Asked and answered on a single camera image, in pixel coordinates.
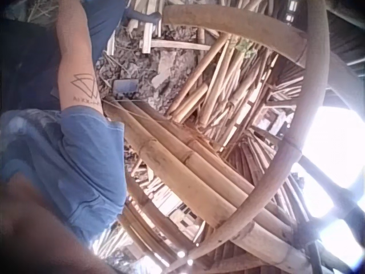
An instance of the blue shirt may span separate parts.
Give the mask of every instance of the blue shirt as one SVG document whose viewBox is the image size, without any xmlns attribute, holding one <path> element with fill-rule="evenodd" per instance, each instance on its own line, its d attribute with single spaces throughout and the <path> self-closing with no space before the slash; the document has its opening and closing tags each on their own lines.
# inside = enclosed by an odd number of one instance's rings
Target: blue shirt
<svg viewBox="0 0 365 274">
<path fill-rule="evenodd" d="M 116 220 L 126 196 L 123 124 L 93 108 L 1 116 L 1 178 L 21 172 L 84 244 Z"/>
</svg>

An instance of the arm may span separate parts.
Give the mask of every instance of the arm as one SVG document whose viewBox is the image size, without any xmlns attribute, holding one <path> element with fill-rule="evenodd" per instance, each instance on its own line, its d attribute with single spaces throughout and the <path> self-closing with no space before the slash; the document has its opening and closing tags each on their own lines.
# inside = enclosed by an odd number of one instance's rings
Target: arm
<svg viewBox="0 0 365 274">
<path fill-rule="evenodd" d="M 61 50 L 58 89 L 61 110 L 88 106 L 103 113 L 96 84 L 87 18 L 80 0 L 60 0 L 56 24 Z"/>
</svg>

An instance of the bamboo slat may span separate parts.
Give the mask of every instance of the bamboo slat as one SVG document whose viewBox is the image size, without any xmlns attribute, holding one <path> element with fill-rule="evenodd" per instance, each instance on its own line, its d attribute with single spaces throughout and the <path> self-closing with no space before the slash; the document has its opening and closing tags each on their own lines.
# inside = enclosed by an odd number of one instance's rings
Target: bamboo slat
<svg viewBox="0 0 365 274">
<path fill-rule="evenodd" d="M 158 238 L 155 232 L 148 226 L 142 217 L 136 217 L 124 207 L 123 215 L 127 218 L 133 230 L 140 236 L 143 242 L 151 248 L 152 251 L 159 254 L 165 261 L 171 263 L 176 258 L 176 254 Z"/>
</svg>

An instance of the t-shirt sleeve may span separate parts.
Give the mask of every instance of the t-shirt sleeve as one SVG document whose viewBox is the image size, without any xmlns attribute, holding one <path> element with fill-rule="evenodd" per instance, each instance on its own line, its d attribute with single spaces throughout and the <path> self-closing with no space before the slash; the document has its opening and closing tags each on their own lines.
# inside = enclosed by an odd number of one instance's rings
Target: t-shirt sleeve
<svg viewBox="0 0 365 274">
<path fill-rule="evenodd" d="M 92 108 L 72 106 L 61 112 L 60 125 L 63 155 L 83 181 L 82 187 L 80 184 L 82 193 L 74 191 L 70 195 L 80 204 L 93 205 L 95 195 L 102 200 L 94 207 L 80 207 L 82 210 L 77 210 L 71 217 L 71 225 L 82 228 L 83 222 L 87 221 L 90 227 L 90 218 L 100 218 L 98 215 L 106 214 L 104 210 L 111 219 L 115 218 L 126 197 L 123 124 L 109 122 Z"/>
</svg>

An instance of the sunlight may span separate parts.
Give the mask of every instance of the sunlight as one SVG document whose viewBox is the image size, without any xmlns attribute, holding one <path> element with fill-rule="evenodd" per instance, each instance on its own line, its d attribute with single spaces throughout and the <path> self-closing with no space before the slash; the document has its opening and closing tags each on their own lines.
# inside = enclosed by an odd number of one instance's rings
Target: sunlight
<svg viewBox="0 0 365 274">
<path fill-rule="evenodd" d="M 365 165 L 365 124 L 353 111 L 343 108 L 320 107 L 303 148 L 306 155 L 339 186 L 351 186 Z M 333 207 L 323 188 L 299 165 L 293 171 L 305 178 L 303 195 L 310 213 L 322 217 Z M 365 209 L 365 197 L 359 201 Z M 343 220 L 337 220 L 321 232 L 324 247 L 351 267 L 363 257 Z"/>
</svg>

